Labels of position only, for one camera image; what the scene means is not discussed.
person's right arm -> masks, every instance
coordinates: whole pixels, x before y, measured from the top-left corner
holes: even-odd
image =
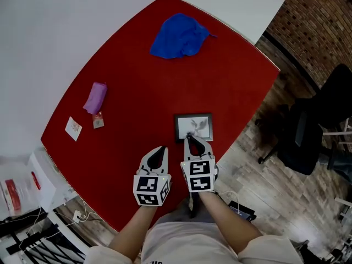
[[[213,192],[199,192],[199,196],[213,217],[220,232],[231,248],[238,254],[247,244],[262,234],[247,220],[242,219]]]

forearm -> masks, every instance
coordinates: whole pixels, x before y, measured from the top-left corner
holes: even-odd
[[[134,262],[156,210],[156,206],[141,206],[127,225],[112,240],[109,248],[116,250]]]
[[[237,254],[244,250],[252,239],[262,235],[253,224],[233,212],[213,192],[200,192],[199,195],[225,240]]]

card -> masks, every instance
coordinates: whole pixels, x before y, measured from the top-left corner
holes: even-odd
[[[99,128],[104,126],[104,120],[103,120],[103,113],[98,112],[97,114],[93,115],[93,128]]]
[[[73,140],[77,141],[81,130],[82,126],[79,125],[76,121],[74,121],[72,117],[70,117],[66,124],[65,131],[73,138]]]

framed picture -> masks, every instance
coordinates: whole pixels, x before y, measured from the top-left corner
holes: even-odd
[[[212,141],[213,121],[211,113],[175,115],[176,142],[183,142],[187,133],[206,141]]]

red table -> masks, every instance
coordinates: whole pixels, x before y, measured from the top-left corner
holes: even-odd
[[[192,57],[165,60],[150,55],[162,23],[177,13],[195,18],[217,38],[208,37]],[[121,230],[138,209],[133,175],[142,156],[155,147],[169,147],[173,182],[156,218],[188,194],[180,170],[183,144],[174,141],[174,114],[212,113],[211,145],[218,160],[253,116],[278,72],[260,51],[210,15],[180,0],[156,0],[88,61],[41,140],[77,193]],[[102,106],[105,126],[98,129],[83,109],[94,81],[108,86]],[[82,125],[77,142],[64,131],[70,116]]]

